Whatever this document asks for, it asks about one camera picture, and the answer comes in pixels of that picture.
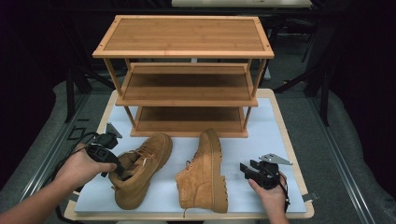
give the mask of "tan work boot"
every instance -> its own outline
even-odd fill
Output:
[[[151,177],[159,171],[172,152],[172,139],[164,133],[150,136],[136,150],[119,155],[122,175],[110,172],[117,205],[122,209],[136,209],[146,196]]]
[[[211,209],[216,213],[228,210],[225,177],[220,175],[221,145],[215,130],[201,133],[198,150],[192,162],[176,175],[180,207]]]

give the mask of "bamboo shelf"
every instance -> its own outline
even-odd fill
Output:
[[[257,17],[116,16],[92,55],[105,60],[132,123],[131,136],[248,137],[251,107],[274,53]],[[130,59],[243,59],[245,63],[131,63]],[[111,59],[128,68],[119,82]],[[255,80],[249,72],[261,60]],[[130,106],[137,106],[133,115]]]

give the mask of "dark background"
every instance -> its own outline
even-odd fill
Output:
[[[364,0],[353,5],[356,10],[345,17],[352,23],[343,31],[343,47],[337,49],[340,60],[330,85],[358,131],[364,160],[393,198],[395,2]],[[332,0],[328,4],[337,6]],[[67,5],[62,1],[0,2],[1,120],[5,124],[1,132],[1,188],[47,121],[56,100],[53,87],[65,81],[73,66],[103,67],[87,52],[93,52],[114,15],[101,10],[86,14],[51,9],[121,8],[128,14],[128,8],[152,12],[169,7],[170,1],[68,1]],[[326,43],[320,44],[320,38],[316,42],[311,63],[333,50],[323,47]]]

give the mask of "wrist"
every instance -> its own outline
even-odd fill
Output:
[[[286,217],[286,214],[284,212],[278,212],[278,213],[269,213],[268,215],[268,219],[270,220],[271,224],[275,224],[275,223],[289,223],[288,222],[288,218]]]
[[[54,179],[51,183],[57,190],[64,192],[65,194],[72,193],[75,189],[78,187],[75,186],[74,183],[70,179],[62,179],[62,178],[56,178]]]

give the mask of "gray floor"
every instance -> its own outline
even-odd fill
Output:
[[[305,68],[305,64],[301,63],[305,46],[305,36],[281,36],[273,46],[276,57],[269,65],[271,80],[264,82],[263,87],[274,89],[282,85],[284,80],[300,75]],[[61,83],[54,89],[57,103],[47,124],[0,192],[1,212],[42,185],[41,177],[49,173],[51,166],[74,143],[74,135],[79,135],[82,130],[96,130],[111,90],[95,80],[91,80],[91,83],[93,91],[90,95],[76,92],[78,114],[68,124],[64,124],[65,85]],[[330,127],[325,127],[318,118],[318,99],[306,98],[303,89],[304,83],[298,84],[277,94],[276,99],[308,191],[316,192],[320,198],[313,201],[315,214],[312,218],[290,222],[396,223],[395,202],[376,184],[364,163],[359,137],[342,102],[331,93]],[[224,222],[243,223],[242,220]],[[52,214],[46,223],[62,221]]]

